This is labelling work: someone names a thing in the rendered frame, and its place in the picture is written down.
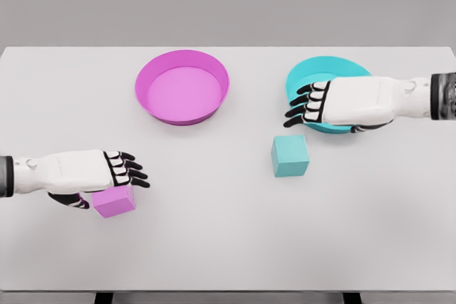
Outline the cyan round plate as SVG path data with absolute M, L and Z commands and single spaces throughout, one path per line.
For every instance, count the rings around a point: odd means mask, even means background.
M 295 65 L 287 75 L 285 91 L 288 103 L 298 95 L 296 91 L 319 81 L 329 81 L 336 77 L 371 76 L 363 66 L 337 56 L 316 56 Z

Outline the pink round plate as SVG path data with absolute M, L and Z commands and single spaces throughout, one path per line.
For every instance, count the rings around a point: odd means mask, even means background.
M 147 62 L 135 80 L 140 106 L 156 119 L 177 126 L 195 125 L 211 117 L 230 88 L 224 65 L 214 56 L 181 49 Z

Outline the cyan cube block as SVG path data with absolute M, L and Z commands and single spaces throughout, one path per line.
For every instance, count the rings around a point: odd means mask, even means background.
M 275 177 L 304 176 L 310 163 L 304 135 L 283 135 L 273 139 L 271 160 Z

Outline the pink cube block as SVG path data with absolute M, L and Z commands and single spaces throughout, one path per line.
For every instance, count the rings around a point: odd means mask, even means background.
M 103 218 L 135 210 L 133 186 L 130 184 L 93 192 L 91 198 L 93 207 Z

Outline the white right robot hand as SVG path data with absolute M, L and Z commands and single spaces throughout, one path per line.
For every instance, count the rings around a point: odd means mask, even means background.
M 393 81 L 382 77 L 337 77 L 296 91 L 284 127 L 300 124 L 348 126 L 350 132 L 376 130 L 394 121 Z

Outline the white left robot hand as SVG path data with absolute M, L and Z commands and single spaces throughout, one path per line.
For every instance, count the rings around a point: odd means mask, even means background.
M 40 160 L 44 189 L 59 204 L 89 209 L 82 193 L 125 185 L 149 188 L 143 166 L 127 152 L 84 150 L 50 154 Z

